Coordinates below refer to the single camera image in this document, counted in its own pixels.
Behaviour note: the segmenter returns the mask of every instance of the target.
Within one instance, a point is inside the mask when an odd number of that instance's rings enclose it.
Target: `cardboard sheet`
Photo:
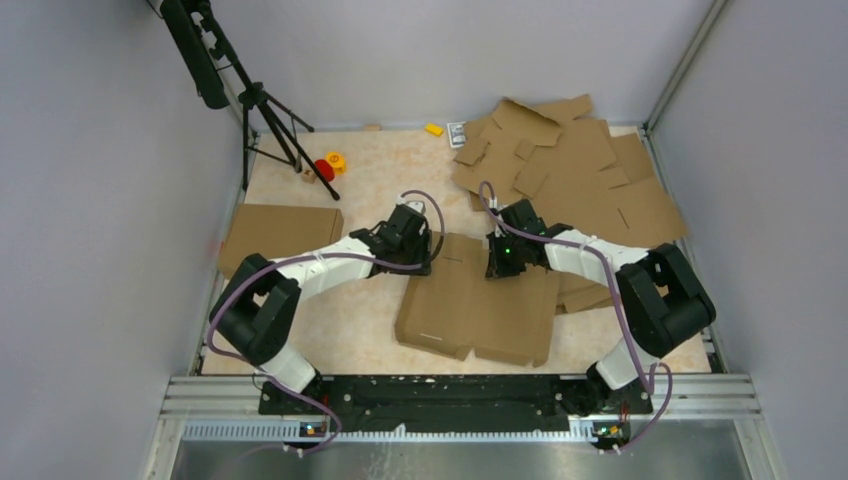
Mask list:
[[[477,136],[486,148],[458,152],[454,183],[469,190],[475,211],[488,180],[502,205],[529,198],[546,223],[622,245],[650,248],[685,235],[639,136],[612,137],[606,121],[587,116],[592,108],[588,95],[531,107],[501,100],[491,115],[466,123],[469,142]],[[557,304],[569,312],[606,306],[605,292],[563,276]]]
[[[474,350],[478,358],[543,365],[550,350],[559,276],[534,267],[520,277],[486,280],[484,247],[480,239],[447,234],[433,273],[409,279],[395,338],[458,360]]]
[[[218,270],[229,279],[244,257],[289,257],[325,247],[341,238],[344,218],[337,208],[238,206],[218,256]]]

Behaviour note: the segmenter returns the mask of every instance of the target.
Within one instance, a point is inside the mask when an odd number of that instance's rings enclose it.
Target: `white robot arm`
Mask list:
[[[548,227],[536,216],[529,200],[495,208],[493,213],[512,230],[537,240],[496,227],[487,236],[489,265],[486,276],[518,275],[525,270],[526,264],[531,264],[611,286],[620,294],[620,307],[626,313],[643,371],[715,320],[712,301],[689,262],[674,245],[663,244],[650,250],[625,247],[567,225]],[[610,276],[596,253],[605,258]],[[657,286],[667,287],[668,293],[661,295]],[[592,365],[587,375],[606,394],[636,380],[638,372],[625,339]]]
[[[212,309],[210,328],[217,329],[248,363],[288,389],[302,392],[317,372],[288,343],[297,304],[379,273],[428,275],[431,233],[423,210],[421,202],[399,203],[389,220],[374,228],[351,232],[332,245],[296,257],[248,256]],[[272,264],[278,265],[275,271],[249,282]],[[248,287],[229,308],[223,308],[245,283]],[[254,295],[265,296],[261,306]]]

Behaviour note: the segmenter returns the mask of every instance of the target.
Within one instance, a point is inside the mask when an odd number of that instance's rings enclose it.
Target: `gray wall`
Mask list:
[[[469,119],[504,95],[529,102],[586,92],[599,115],[641,122],[709,5],[265,0],[214,8],[255,81],[315,125],[341,127]]]
[[[848,5],[735,2],[657,133],[792,478],[845,478]]]
[[[239,130],[142,0],[0,2],[0,478],[139,475]]]

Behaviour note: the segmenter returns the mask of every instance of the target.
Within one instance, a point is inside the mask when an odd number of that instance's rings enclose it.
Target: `floor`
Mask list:
[[[611,128],[612,135],[634,131]],[[312,133],[300,134],[299,139],[313,159],[329,151],[346,156],[348,171],[333,182],[342,199],[332,200],[320,183],[304,183],[291,167],[258,155],[245,203],[339,208],[346,233],[385,219],[397,195],[415,188],[439,201],[448,231],[483,238],[490,230],[485,215],[471,210],[467,191],[449,180],[456,152],[445,137],[410,130]],[[282,156],[282,149],[267,134],[260,149]],[[305,301],[298,306],[289,341],[324,374],[507,374],[583,373],[621,337],[612,308],[603,308],[557,316],[550,358],[538,368],[478,359],[473,353],[462,362],[441,357],[404,347],[393,338],[406,282],[406,277],[380,275]],[[216,344],[226,345],[223,338],[216,338]],[[665,361],[675,372],[710,371],[700,336]],[[211,353],[202,368],[203,374],[252,371],[246,363]]]

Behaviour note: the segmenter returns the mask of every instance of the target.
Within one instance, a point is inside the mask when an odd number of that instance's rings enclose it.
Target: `yellow block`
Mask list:
[[[435,135],[437,137],[441,137],[442,132],[445,131],[444,128],[442,128],[442,127],[440,127],[440,126],[438,126],[434,123],[428,123],[427,126],[424,127],[424,130],[427,130],[428,132],[432,133],[433,135]]]
[[[327,159],[327,163],[333,167],[333,173],[336,175],[341,175],[347,171],[347,164],[345,163],[342,154],[338,152],[330,152],[325,158]]]

